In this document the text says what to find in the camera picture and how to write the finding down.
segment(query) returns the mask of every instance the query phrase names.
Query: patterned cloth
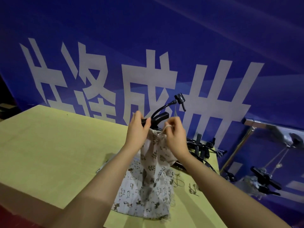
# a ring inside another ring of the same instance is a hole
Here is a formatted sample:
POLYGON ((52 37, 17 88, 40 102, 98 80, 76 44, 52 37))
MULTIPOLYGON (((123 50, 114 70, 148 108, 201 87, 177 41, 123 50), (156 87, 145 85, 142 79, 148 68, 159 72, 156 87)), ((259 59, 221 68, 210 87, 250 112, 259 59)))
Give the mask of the patterned cloth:
POLYGON ((138 152, 124 176, 112 210, 145 218, 168 216, 174 179, 169 167, 176 160, 166 145, 166 135, 150 129, 140 155, 138 152))

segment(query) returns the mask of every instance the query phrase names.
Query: person's right arm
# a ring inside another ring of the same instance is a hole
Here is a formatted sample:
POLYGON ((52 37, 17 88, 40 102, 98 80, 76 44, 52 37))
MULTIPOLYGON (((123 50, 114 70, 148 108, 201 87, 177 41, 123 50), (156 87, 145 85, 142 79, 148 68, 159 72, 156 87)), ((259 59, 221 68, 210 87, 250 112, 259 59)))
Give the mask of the person's right arm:
POLYGON ((290 228, 273 212, 193 157, 179 117, 170 118, 168 124, 172 125, 166 128, 168 147, 228 228, 290 228))

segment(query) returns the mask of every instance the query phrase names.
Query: person's left arm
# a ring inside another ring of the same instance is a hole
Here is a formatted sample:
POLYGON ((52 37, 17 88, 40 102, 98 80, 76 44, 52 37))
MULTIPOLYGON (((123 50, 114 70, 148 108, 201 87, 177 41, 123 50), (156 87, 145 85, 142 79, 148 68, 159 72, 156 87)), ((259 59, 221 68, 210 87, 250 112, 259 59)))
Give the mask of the person's left arm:
POLYGON ((52 228, 95 228, 104 225, 127 168, 146 140, 151 119, 147 119, 142 127, 142 118, 140 111, 133 115, 124 146, 67 205, 52 228))

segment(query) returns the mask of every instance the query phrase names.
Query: yellow table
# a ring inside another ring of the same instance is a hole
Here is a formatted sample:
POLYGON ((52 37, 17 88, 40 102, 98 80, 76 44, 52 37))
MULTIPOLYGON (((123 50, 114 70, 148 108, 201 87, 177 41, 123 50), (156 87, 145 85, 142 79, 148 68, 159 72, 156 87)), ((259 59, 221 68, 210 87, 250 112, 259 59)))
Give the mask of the yellow table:
MULTIPOLYGON (((64 208, 119 151, 126 133, 127 126, 38 105, 0 123, 0 183, 64 208)), ((210 156, 218 172, 216 156, 210 156)), ((202 192, 190 194, 194 180, 176 173, 169 221, 111 211, 105 227, 226 227, 202 192)))

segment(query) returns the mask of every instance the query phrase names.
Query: person's left hand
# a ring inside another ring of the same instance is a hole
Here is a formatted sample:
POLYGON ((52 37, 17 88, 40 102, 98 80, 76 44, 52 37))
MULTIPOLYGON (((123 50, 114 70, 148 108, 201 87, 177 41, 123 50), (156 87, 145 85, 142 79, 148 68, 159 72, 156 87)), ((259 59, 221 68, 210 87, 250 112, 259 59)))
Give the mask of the person's left hand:
POLYGON ((149 128, 151 126, 151 118, 146 119, 146 124, 143 127, 141 120, 143 115, 140 111, 133 114, 131 122, 128 126, 127 138, 124 147, 137 153, 145 143, 149 128))

